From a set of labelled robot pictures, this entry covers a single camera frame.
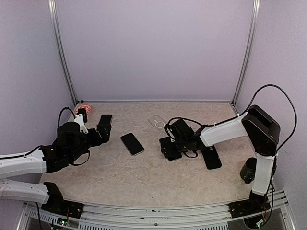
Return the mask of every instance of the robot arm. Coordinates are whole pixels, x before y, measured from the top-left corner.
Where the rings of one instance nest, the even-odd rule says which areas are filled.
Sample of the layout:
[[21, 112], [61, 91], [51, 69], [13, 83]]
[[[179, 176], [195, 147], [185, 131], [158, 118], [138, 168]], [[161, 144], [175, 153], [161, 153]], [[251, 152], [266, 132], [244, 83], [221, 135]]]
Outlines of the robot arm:
[[29, 174], [52, 173], [67, 167], [90, 147], [109, 141], [111, 124], [99, 122], [97, 130], [87, 129], [83, 115], [78, 114], [73, 122], [58, 127], [58, 136], [52, 145], [40, 146], [28, 152], [0, 156], [0, 179]]
[[110, 138], [109, 122], [106, 123], [101, 118], [97, 130], [87, 129], [85, 122], [86, 111], [80, 109], [73, 122], [66, 122], [58, 127], [57, 138], [52, 145], [39, 146], [30, 152], [0, 156], [0, 199], [38, 202], [43, 204], [44, 210], [64, 215], [67, 210], [76, 209], [75, 207], [81, 210], [81, 204], [64, 201], [54, 183], [29, 184], [6, 178], [28, 173], [52, 173], [69, 164], [77, 166], [74, 162], [81, 155], [89, 154], [91, 147], [106, 143]]
[[265, 202], [276, 166], [280, 126], [259, 106], [253, 105], [246, 113], [216, 125], [202, 126], [196, 132], [183, 119], [167, 124], [165, 130], [169, 137], [160, 139], [161, 152], [169, 160], [181, 158], [181, 154], [188, 151], [196, 153], [205, 150], [222, 141], [249, 137], [257, 157], [255, 181], [249, 201], [259, 206]]

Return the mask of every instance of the white wall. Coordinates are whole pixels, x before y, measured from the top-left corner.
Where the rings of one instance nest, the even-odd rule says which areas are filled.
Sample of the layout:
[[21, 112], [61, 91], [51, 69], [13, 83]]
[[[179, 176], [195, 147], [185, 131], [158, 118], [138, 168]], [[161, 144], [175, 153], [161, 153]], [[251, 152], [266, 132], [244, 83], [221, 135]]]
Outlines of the white wall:
[[[242, 111], [254, 91], [267, 83], [281, 86], [292, 98], [298, 127], [277, 161], [275, 184], [284, 188], [298, 229], [307, 229], [307, 1], [262, 0], [256, 38], [243, 90]], [[293, 112], [277, 89], [259, 93], [256, 103], [281, 125], [281, 141], [293, 128]]]
[[58, 0], [79, 100], [231, 101], [253, 0]]
[[[0, 98], [0, 155], [53, 142], [58, 114], [72, 103], [47, 0], [0, 1]], [[37, 182], [38, 176], [18, 179]], [[21, 205], [0, 200], [0, 230], [14, 229]]]

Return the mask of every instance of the beige tabletop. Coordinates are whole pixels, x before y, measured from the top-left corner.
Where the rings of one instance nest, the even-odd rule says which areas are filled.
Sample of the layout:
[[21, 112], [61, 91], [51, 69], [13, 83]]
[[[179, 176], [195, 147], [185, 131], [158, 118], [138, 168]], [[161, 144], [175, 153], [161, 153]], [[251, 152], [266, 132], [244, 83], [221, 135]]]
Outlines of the beige tabletop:
[[[208, 170], [203, 156], [169, 162], [160, 152], [166, 137], [148, 119], [165, 121], [174, 116], [212, 124], [234, 116], [228, 103], [132, 102], [92, 103], [88, 128], [96, 127], [102, 114], [112, 114], [110, 141], [91, 148], [89, 161], [78, 167], [44, 174], [41, 181], [54, 182], [65, 199], [131, 207], [179, 207], [213, 204], [247, 198], [251, 185], [239, 172], [254, 156], [247, 138], [216, 144], [222, 167]], [[131, 156], [120, 137], [132, 132], [145, 151]], [[86, 160], [81, 156], [76, 163]]]

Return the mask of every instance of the aluminum frame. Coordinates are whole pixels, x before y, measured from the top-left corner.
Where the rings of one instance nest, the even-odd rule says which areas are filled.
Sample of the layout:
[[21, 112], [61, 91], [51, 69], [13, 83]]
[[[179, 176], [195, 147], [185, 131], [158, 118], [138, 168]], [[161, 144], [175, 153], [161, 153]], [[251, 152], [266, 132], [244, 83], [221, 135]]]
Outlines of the aluminum frame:
[[[69, 69], [68, 69], [68, 66], [67, 66], [66, 57], [65, 57], [65, 54], [64, 54], [64, 48], [63, 48], [61, 35], [60, 35], [59, 20], [58, 20], [58, 16], [57, 16], [56, 0], [48, 0], [48, 3], [49, 3], [50, 16], [51, 16], [51, 20], [52, 20], [52, 24], [53, 24], [53, 28], [54, 28], [54, 34], [55, 34], [55, 38], [56, 38], [56, 42], [57, 42], [58, 52], [59, 52], [60, 60], [61, 60], [61, 63], [62, 63], [62, 68], [63, 68], [63, 71], [64, 71], [65, 81], [66, 81], [66, 84], [67, 84], [73, 105], [76, 106], [79, 100], [76, 96], [77, 94], [76, 94], [76, 91], [73, 87], [73, 83], [72, 83], [72, 80], [71, 80], [71, 77], [70, 77], [70, 74], [69, 74]], [[237, 103], [238, 98], [240, 96], [242, 86], [243, 86], [243, 82], [244, 82], [245, 75], [246, 75], [246, 71], [247, 71], [247, 68], [248, 68], [248, 62], [249, 62], [250, 54], [251, 54], [251, 51], [252, 51], [254, 36], [255, 36], [255, 33], [256, 33], [256, 26], [257, 26], [257, 21], [258, 21], [259, 8], [260, 8], [260, 0], [254, 0], [251, 22], [250, 22], [250, 26], [249, 26], [248, 42], [247, 42], [246, 50], [245, 50], [245, 53], [244, 53], [244, 59], [243, 59], [243, 63], [242, 63], [241, 70], [240, 70], [239, 80], [238, 80], [237, 85], [236, 85], [235, 94], [233, 96], [233, 99], [231, 101], [227, 101], [227, 102], [231, 102], [233, 104], [234, 108], [236, 108], [236, 103]], [[86, 102], [87, 103], [96, 103], [96, 102], [99, 103], [99, 102], [104, 102], [104, 101], [86, 101]], [[207, 101], [207, 100], [204, 100], [202, 102], [225, 102], [225, 101]]]
[[63, 72], [64, 72], [64, 77], [66, 81], [66, 85], [68, 87], [68, 91], [71, 97], [71, 101], [74, 106], [78, 103], [78, 99], [76, 96], [75, 89], [72, 84], [71, 76], [69, 74], [68, 66], [67, 66], [67, 61], [64, 53], [64, 48], [62, 44], [62, 39], [61, 39], [61, 33], [59, 29], [59, 20], [58, 20], [58, 15], [57, 15], [57, 7], [56, 7], [56, 1], [55, 0], [48, 0], [49, 4], [49, 11], [50, 11], [50, 16], [51, 16], [51, 21], [53, 25], [53, 30], [54, 30], [54, 35], [58, 47], [58, 52], [59, 52], [59, 57], [61, 60]]
[[243, 86], [243, 82], [246, 76], [246, 71], [248, 69], [249, 58], [250, 58], [250, 54], [252, 51], [254, 37], [256, 33], [259, 8], [260, 8], [260, 0], [254, 0], [253, 12], [252, 12], [252, 17], [250, 21], [249, 33], [248, 33], [248, 42], [246, 45], [244, 59], [243, 59], [243, 63], [242, 63], [241, 71], [240, 71], [240, 77], [236, 85], [236, 91], [235, 91], [234, 97], [232, 99], [232, 103], [234, 106], [236, 106], [236, 103], [239, 99], [239, 96], [242, 90], [242, 86]]
[[[274, 192], [273, 209], [280, 209], [287, 230], [296, 230], [293, 215], [283, 190]], [[55, 223], [58, 218], [66, 218], [41, 210], [41, 221]], [[34, 204], [24, 203], [17, 230], [24, 230], [29, 217], [38, 219]], [[123, 207], [85, 203], [80, 219], [70, 218], [73, 230], [201, 230], [228, 229], [228, 222], [243, 219], [231, 218], [228, 202], [189, 207]]]

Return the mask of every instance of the red object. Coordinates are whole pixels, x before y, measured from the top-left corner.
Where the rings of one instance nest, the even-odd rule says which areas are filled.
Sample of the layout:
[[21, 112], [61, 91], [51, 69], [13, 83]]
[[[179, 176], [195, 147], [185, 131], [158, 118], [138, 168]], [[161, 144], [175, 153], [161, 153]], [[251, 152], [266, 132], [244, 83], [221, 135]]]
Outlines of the red object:
[[78, 113], [78, 109], [86, 109], [86, 114], [89, 115], [92, 111], [92, 107], [89, 104], [82, 104], [79, 105], [76, 109], [75, 109], [75, 114]]

